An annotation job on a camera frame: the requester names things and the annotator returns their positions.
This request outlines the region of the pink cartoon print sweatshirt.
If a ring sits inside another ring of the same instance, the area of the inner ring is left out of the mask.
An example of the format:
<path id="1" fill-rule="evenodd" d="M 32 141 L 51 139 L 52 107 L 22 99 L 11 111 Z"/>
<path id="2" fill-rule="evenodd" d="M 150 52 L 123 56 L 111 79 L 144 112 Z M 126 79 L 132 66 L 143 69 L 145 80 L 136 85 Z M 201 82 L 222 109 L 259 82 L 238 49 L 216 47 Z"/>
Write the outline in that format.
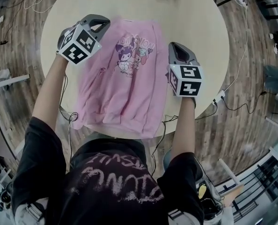
<path id="1" fill-rule="evenodd" d="M 75 129 L 103 125 L 154 137 L 167 93 L 168 45 L 153 21 L 114 20 L 81 71 Z"/>

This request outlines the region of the person's right forearm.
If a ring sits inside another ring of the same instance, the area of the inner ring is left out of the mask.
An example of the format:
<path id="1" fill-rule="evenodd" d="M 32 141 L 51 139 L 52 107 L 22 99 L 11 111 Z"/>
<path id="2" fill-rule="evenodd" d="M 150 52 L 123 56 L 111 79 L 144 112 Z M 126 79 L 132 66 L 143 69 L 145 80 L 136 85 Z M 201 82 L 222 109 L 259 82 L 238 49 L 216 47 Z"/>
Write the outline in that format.
<path id="1" fill-rule="evenodd" d="M 171 148 L 171 160 L 182 153 L 195 152 L 195 104 L 183 97 Z"/>

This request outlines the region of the white-legged desk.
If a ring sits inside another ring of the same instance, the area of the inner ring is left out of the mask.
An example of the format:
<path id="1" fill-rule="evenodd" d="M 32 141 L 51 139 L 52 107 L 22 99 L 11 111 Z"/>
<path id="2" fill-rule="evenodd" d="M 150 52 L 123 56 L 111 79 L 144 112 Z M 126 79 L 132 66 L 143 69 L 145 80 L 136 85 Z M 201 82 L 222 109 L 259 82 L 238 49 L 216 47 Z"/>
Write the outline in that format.
<path id="1" fill-rule="evenodd" d="M 11 77 L 10 71 L 5 69 L 0 71 L 0 88 L 6 88 L 7 86 L 11 86 L 14 83 L 26 81 L 29 78 L 29 74 Z M 0 157 L 13 159 L 17 158 L 17 153 L 9 138 L 9 134 L 12 131 L 13 130 L 11 128 L 5 128 L 5 126 L 2 124 L 2 119 L 0 116 Z"/>

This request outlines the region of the person's black printed t-shirt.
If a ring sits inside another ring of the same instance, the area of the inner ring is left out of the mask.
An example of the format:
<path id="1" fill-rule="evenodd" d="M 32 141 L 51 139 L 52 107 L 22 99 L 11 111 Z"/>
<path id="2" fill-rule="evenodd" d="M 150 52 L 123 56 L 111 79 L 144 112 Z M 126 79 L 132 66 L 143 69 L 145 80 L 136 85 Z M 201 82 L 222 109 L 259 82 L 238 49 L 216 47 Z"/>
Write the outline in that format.
<path id="1" fill-rule="evenodd" d="M 91 140 L 67 171 L 60 139 L 32 117 L 13 182 L 13 216 L 17 224 L 170 225 L 157 180 L 135 140 Z"/>

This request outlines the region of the black metal railing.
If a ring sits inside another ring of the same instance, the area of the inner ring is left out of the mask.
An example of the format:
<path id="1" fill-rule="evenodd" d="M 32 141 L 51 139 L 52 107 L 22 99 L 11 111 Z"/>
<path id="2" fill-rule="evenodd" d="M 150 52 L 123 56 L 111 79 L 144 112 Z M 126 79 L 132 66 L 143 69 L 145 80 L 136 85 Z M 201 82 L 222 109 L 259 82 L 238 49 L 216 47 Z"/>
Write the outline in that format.
<path id="1" fill-rule="evenodd" d="M 278 206 L 278 160 L 267 154 L 237 176 L 242 191 L 231 202 L 234 225 L 261 225 Z"/>

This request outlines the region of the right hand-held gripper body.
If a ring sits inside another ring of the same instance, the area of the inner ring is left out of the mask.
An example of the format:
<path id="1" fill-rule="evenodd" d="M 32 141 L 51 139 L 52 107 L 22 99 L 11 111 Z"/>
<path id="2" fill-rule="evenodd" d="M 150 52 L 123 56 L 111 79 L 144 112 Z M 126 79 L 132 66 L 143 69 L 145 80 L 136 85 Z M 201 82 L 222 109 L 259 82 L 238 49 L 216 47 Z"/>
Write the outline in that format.
<path id="1" fill-rule="evenodd" d="M 177 97 L 197 97 L 203 83 L 203 69 L 196 61 L 170 64 L 168 82 Z"/>

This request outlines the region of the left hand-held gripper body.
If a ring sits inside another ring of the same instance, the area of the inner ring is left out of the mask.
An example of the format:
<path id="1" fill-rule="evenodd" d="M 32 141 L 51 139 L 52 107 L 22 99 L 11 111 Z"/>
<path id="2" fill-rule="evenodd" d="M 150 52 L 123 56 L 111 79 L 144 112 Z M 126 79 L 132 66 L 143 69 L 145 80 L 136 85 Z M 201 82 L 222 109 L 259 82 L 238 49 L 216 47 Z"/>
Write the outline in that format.
<path id="1" fill-rule="evenodd" d="M 89 24 L 78 22 L 61 32 L 57 54 L 74 65 L 78 65 L 92 57 L 102 47 L 99 43 L 101 37 L 101 27 L 93 30 Z"/>

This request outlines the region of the wooden desk with white legs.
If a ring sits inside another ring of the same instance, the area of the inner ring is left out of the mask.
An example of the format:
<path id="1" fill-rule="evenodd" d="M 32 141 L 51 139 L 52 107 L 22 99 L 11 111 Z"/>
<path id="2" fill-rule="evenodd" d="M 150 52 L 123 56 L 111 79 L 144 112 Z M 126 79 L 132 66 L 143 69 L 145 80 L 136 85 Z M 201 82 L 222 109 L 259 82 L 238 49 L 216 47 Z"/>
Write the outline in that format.
<path id="1" fill-rule="evenodd" d="M 225 172 L 230 176 L 230 178 L 233 180 L 233 182 L 235 184 L 235 186 L 232 189 L 230 189 L 220 195 L 224 206 L 230 207 L 232 202 L 235 200 L 235 198 L 241 194 L 241 192 L 244 188 L 244 185 L 239 181 L 239 179 L 235 176 L 235 174 L 231 171 L 231 169 L 223 161 L 223 159 L 219 158 L 218 162 L 222 165 Z"/>

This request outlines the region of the person's left forearm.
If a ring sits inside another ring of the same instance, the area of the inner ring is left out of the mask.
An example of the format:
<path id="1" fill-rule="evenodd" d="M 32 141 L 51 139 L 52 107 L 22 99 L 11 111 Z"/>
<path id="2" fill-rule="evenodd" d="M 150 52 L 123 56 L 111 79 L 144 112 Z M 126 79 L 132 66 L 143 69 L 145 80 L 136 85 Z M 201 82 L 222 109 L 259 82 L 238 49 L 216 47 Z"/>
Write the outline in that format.
<path id="1" fill-rule="evenodd" d="M 52 130 L 56 128 L 61 91 L 68 61 L 56 54 L 50 70 L 37 96 L 32 113 L 46 123 Z"/>

